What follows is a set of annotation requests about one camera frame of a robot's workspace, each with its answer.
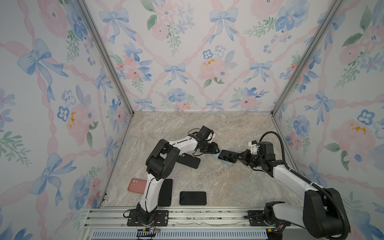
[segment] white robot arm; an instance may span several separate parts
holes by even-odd
[[[177,141],[161,139],[146,161],[147,185],[143,198],[136,206],[139,217],[144,225],[150,225],[154,220],[155,210],[159,199],[159,193],[164,179],[172,172],[176,160],[186,152],[199,149],[201,153],[218,153],[218,147],[212,139],[215,133],[205,127],[188,134],[187,137]]]
[[[269,133],[279,138],[283,160],[275,159],[272,143],[262,142],[264,136]],[[315,238],[346,239],[350,232],[350,225],[338,191],[333,188],[323,188],[290,168],[285,161],[282,139],[276,132],[266,132],[260,138],[260,142],[252,141],[248,145],[250,150],[239,154],[223,150],[221,154],[223,160],[233,158],[232,161],[239,160],[253,170],[266,172],[284,183],[304,201],[304,207],[291,206],[284,202],[266,203],[264,213],[257,217],[269,224],[279,224],[281,220],[294,223],[307,229]]]

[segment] marble floor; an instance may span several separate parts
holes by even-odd
[[[203,125],[214,130],[214,142],[219,149],[234,152],[245,151],[249,141],[258,141],[263,133],[275,131],[268,113],[136,112],[102,206],[136,206],[142,194],[128,192],[127,188],[132,178],[147,178],[145,161],[157,142],[162,138],[168,141],[184,138],[189,130]],[[276,158],[281,159],[278,139],[269,134],[264,140],[273,143]],[[179,206],[180,191],[207,192],[209,207],[264,207],[272,201],[303,205],[283,183],[251,170],[240,161],[230,167],[209,154],[201,155],[200,159],[198,169],[175,164],[168,177],[173,179],[171,206]]]

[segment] pink smartphone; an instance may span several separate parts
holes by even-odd
[[[144,194],[147,180],[132,178],[128,186],[128,191]]]

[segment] vent grille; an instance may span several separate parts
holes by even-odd
[[[150,239],[137,229],[95,229],[91,239]],[[265,229],[161,229],[153,239],[267,239]]]

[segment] mounting plate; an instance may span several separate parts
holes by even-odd
[[[157,210],[155,212],[155,217],[157,217],[157,220],[156,220],[157,227],[166,227],[168,225],[168,213],[169,213],[168,210]],[[142,227],[143,224],[139,219],[140,217],[138,216],[137,211],[131,210],[129,212],[127,226]]]
[[[256,214],[262,214],[263,212],[264,212],[264,210],[248,210],[248,216],[253,216],[253,215],[256,215]],[[280,220],[280,221],[281,221],[282,225],[284,223],[286,223],[285,220]],[[264,221],[264,217],[263,216],[250,218],[249,219],[249,224],[251,225],[251,227],[260,227],[260,226],[276,227],[275,225],[268,225]]]

